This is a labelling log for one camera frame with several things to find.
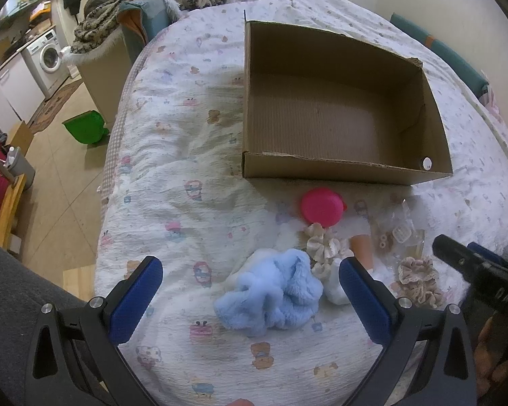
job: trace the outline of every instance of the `mattress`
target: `mattress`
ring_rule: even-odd
[[[411,187],[243,179],[245,17],[328,29],[419,58],[454,175]],[[405,198],[425,230],[425,255],[440,233],[507,253],[507,136],[442,59],[347,0],[245,1],[186,14],[134,65],[106,161],[96,293],[107,294],[146,255],[164,266],[160,289],[120,347],[125,359],[161,404],[342,404],[380,352],[352,307],[323,297],[302,328],[251,338],[214,314],[223,281],[257,248],[304,248],[297,203],[319,185],[348,204],[335,228],[343,238]],[[461,277],[435,266],[446,302],[459,302]],[[381,264],[376,273],[387,286],[395,280]]]

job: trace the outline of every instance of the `gray bin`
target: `gray bin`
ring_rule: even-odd
[[[23,153],[20,152],[19,147],[15,149],[11,148],[7,153],[6,168],[15,177],[21,174],[26,175],[26,183],[24,184],[23,190],[27,190],[31,187],[36,171],[32,165],[28,163],[28,160],[25,159]]]

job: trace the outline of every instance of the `person's leg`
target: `person's leg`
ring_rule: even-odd
[[[46,302],[59,310],[85,304],[0,248],[0,389],[16,406],[24,404],[28,349],[39,310]]]

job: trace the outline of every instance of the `washing machine door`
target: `washing machine door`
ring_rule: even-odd
[[[62,58],[58,55],[58,46],[54,43],[45,44],[39,54],[39,64],[47,73],[54,73],[60,68]]]

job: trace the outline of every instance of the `bed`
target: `bed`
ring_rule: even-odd
[[[412,187],[242,179],[245,16],[329,29],[419,58],[454,175]],[[336,227],[343,238],[355,234],[358,219],[372,223],[407,198],[426,232],[424,254],[440,233],[508,252],[508,130],[442,59],[383,18],[347,0],[243,1],[194,10],[144,49],[123,90],[104,168],[95,288],[107,294],[146,255],[162,261],[163,284],[121,346],[157,401],[337,405],[366,374],[380,347],[350,306],[322,298],[304,327],[261,338],[226,330],[212,308],[223,281],[255,249],[304,247],[297,201],[323,184],[348,203]],[[461,277],[435,266],[446,302],[459,302]],[[377,273],[390,286],[393,274],[380,266]]]

